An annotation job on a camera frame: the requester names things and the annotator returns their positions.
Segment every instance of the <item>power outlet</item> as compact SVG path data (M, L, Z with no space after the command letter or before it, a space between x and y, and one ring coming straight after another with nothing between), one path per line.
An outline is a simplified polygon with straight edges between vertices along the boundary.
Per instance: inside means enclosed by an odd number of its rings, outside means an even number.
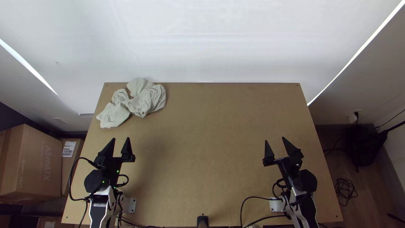
M357 122L358 117L357 117L354 113L357 112L357 113L360 115L360 112L361 112L361 111L362 111L361 109L355 109L352 114L350 114L349 116L347 116L347 118L348 118L348 120L349 120L349 123L352 124L352 123Z

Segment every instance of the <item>wooden table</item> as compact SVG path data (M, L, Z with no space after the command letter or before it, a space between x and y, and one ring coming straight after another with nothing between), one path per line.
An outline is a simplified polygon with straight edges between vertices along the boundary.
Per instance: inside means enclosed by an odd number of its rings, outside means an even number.
M264 141L275 157L285 157L281 137L301 148L302 169L318 179L317 220L342 221L333 183L299 84L163 83L166 107L145 118L129 117L117 128L101 129L95 116L126 83L105 83L81 155L93 160L114 137L114 155L130 137L134 163L121 173L130 181L121 190L138 199L128 220L142 225L195 226L204 213L211 226L239 226L239 210L248 196L271 197L281 174L263 167ZM80 161L72 184L74 198L87 195L83 181L93 169ZM85 204L67 200L63 223L79 223ZM276 215L265 200L250 199L243 223ZM84 224L89 224L88 213ZM261 225L290 224L283 217Z

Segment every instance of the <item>cardboard box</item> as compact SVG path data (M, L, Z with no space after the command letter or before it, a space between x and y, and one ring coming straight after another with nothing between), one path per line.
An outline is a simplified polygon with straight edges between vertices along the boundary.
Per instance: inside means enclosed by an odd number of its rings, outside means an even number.
M60 196L62 142L28 125L0 132L0 202Z
M64 138L62 139L62 195L69 195L69 175L73 163L80 157L81 149L83 148L84 141L79 138Z
M61 223L61 217L43 217L38 219L37 228L73 228L74 224Z

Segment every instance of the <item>white wall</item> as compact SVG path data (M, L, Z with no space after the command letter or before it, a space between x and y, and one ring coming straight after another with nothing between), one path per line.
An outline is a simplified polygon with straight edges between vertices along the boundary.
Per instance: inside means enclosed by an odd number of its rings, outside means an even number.
M94 111L104 82L139 76L299 82L309 101L399 2L2 1L0 38L76 113Z
M2 47L0 47L0 101L50 130L89 129L91 117L80 117ZM53 117L62 118L68 124L59 124L52 119Z
M399 109L387 114L383 118L375 121L376 126L380 126L394 117L396 114L405 109L405 105ZM395 119L380 128L380 131L388 129L405 120L405 112L398 115ZM388 132L387 141L384 143L384 147L394 165L397 175L401 181L403 189L405 189L405 125L398 127Z
M405 9L402 8L309 106L315 124L374 123L405 105Z

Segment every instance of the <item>metal bracket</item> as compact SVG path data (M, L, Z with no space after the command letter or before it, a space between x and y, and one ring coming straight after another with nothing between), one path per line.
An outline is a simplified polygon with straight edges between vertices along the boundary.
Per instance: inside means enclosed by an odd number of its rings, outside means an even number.
M270 199L274 199L274 200L270 200L270 210L272 212L285 212L285 208L286 208L286 203L283 197L283 200L277 200L276 197L271 197Z
M120 203L122 205L122 213L134 213L136 208L135 198L126 198L124 195L120 197Z

